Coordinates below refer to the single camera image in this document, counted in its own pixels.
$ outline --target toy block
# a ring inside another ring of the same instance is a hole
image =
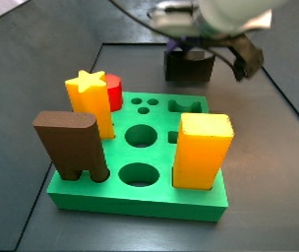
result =
[[[103,139],[114,138],[113,113],[106,72],[79,72],[79,78],[66,81],[75,112],[95,114]]]
[[[111,101],[111,111],[119,111],[123,106],[123,95],[122,95],[122,78],[117,75],[106,75],[109,84],[109,94]]]
[[[60,178],[78,180],[90,170],[95,182],[110,177],[96,117],[91,113],[44,111],[35,128]]]
[[[174,186],[210,190],[234,130],[226,114],[183,113],[174,165]]]
[[[103,140],[111,177],[94,183],[55,171],[47,193],[59,209],[195,221],[220,221],[228,195],[220,171],[210,191],[174,187],[173,167],[182,113],[206,113],[203,96],[123,93],[113,114],[115,139]]]
[[[166,81],[209,82],[215,56],[205,57],[205,51],[166,52]]]

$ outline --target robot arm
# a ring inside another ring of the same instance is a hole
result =
[[[201,48],[228,47],[237,60],[238,81],[250,79],[262,67],[262,50],[245,32],[270,28],[272,8],[288,0],[165,1],[150,11],[151,27],[170,37],[195,39]]]
[[[151,26],[175,36],[224,39],[270,28],[272,11],[288,0],[165,1],[154,8]]]

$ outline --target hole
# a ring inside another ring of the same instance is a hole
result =
[[[202,112],[202,107],[201,107],[201,102],[195,101],[190,106],[182,106],[177,103],[174,99],[169,101],[169,110],[170,112],[189,112],[189,113],[201,113]]]
[[[147,107],[139,107],[138,113],[139,114],[147,114],[150,112],[150,109]]]
[[[158,139],[155,129],[145,124],[133,126],[125,134],[126,142],[137,148],[150,147]]]
[[[147,100],[147,103],[149,103],[150,105],[155,106],[155,105],[159,104],[159,100],[158,100],[157,98],[150,98],[150,99]]]
[[[170,131],[169,132],[169,143],[170,144],[177,144],[178,143],[178,131]]]
[[[138,104],[141,104],[143,102],[143,100],[141,98],[134,98],[131,100],[131,102],[133,102],[133,104],[138,105]]]
[[[130,186],[145,187],[153,185],[161,177],[158,169],[143,162],[126,165],[119,171],[121,180]]]

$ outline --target cable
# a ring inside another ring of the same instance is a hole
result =
[[[151,28],[145,22],[142,22],[141,20],[138,20],[125,9],[123,7],[114,1],[114,0],[110,0],[110,2],[115,5],[115,7],[122,11],[122,13],[133,20],[135,21],[139,25],[142,25],[145,28],[147,28],[150,31],[174,39],[178,43],[182,43],[182,44],[186,44],[189,46],[193,46],[193,47],[199,47],[202,49],[205,49],[206,51],[209,51],[211,54],[214,54],[228,65],[229,67],[233,69],[234,71],[234,65],[233,63],[226,59],[225,56],[222,56],[218,52],[215,52],[214,50],[209,49],[209,48],[205,48],[202,47],[199,44],[194,44],[194,43],[190,43],[190,42],[186,42],[183,41],[182,39],[179,38],[175,38],[173,36],[170,36],[169,34],[163,33],[162,31],[158,31],[155,30],[154,28]]]

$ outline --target brown rectangular block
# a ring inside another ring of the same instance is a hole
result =
[[[106,181],[111,173],[95,115],[44,111],[34,125],[62,178],[78,180],[90,170],[94,181]]]

